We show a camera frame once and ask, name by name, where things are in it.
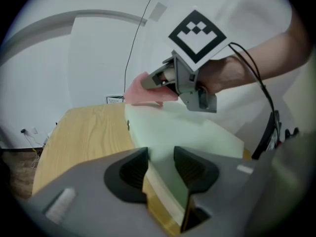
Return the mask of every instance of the wooden tabletop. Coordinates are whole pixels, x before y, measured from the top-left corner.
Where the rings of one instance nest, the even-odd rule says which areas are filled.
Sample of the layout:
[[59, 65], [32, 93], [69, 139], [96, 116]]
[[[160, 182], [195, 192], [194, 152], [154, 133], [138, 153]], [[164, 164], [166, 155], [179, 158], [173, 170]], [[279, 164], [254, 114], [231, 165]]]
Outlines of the wooden tabletop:
[[[70, 109], [42, 152], [33, 194], [78, 163], [133, 148], [124, 119], [124, 103]], [[250, 158], [249, 152], [244, 152], [244, 158]], [[168, 233], [178, 235], [179, 225], [163, 207], [146, 177], [143, 192], [147, 194], [150, 213]]]

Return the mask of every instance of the pink sponge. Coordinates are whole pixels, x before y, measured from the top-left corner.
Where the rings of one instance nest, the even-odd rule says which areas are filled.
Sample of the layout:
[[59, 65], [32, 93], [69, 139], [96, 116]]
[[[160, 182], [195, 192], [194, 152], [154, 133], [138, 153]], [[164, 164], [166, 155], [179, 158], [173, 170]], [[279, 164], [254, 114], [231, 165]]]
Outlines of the pink sponge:
[[124, 93], [126, 103], [133, 105], [141, 102], [157, 102], [162, 105], [165, 101], [178, 100], [178, 95], [167, 86], [156, 89], [144, 89], [140, 82], [147, 76], [148, 73], [144, 72], [134, 79], [131, 86]]

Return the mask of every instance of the floor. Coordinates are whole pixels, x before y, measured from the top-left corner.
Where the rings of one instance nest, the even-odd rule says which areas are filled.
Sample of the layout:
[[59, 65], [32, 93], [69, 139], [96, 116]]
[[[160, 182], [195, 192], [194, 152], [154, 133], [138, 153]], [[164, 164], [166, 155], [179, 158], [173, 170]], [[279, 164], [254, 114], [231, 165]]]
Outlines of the floor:
[[32, 195], [34, 176], [38, 163], [38, 161], [33, 163], [36, 157], [37, 154], [35, 152], [2, 153], [2, 160], [10, 169], [9, 186], [13, 195], [17, 198], [29, 199]]

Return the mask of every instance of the pink object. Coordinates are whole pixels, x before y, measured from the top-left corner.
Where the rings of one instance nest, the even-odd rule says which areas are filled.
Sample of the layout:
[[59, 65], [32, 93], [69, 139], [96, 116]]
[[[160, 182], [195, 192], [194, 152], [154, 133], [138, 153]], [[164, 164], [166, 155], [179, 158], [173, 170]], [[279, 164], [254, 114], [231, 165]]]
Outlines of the pink object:
[[144, 72], [134, 79], [123, 95], [126, 103], [134, 105], [141, 102], [157, 102], [162, 106], [162, 103], [165, 101], [178, 100], [178, 95], [167, 86], [156, 89], [144, 89], [140, 82], [148, 75], [147, 72]]

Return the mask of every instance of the wooden table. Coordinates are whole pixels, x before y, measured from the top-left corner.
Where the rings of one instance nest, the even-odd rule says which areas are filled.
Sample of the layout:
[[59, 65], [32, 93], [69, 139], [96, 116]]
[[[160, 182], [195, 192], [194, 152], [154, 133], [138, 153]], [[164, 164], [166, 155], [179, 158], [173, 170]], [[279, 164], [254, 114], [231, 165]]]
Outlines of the wooden table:
[[[124, 103], [70, 109], [42, 152], [33, 194], [78, 163], [133, 148], [124, 119]], [[244, 158], [251, 158], [248, 151]], [[147, 178], [143, 192], [147, 194], [150, 213], [168, 233], [178, 235], [179, 225], [163, 207]]]

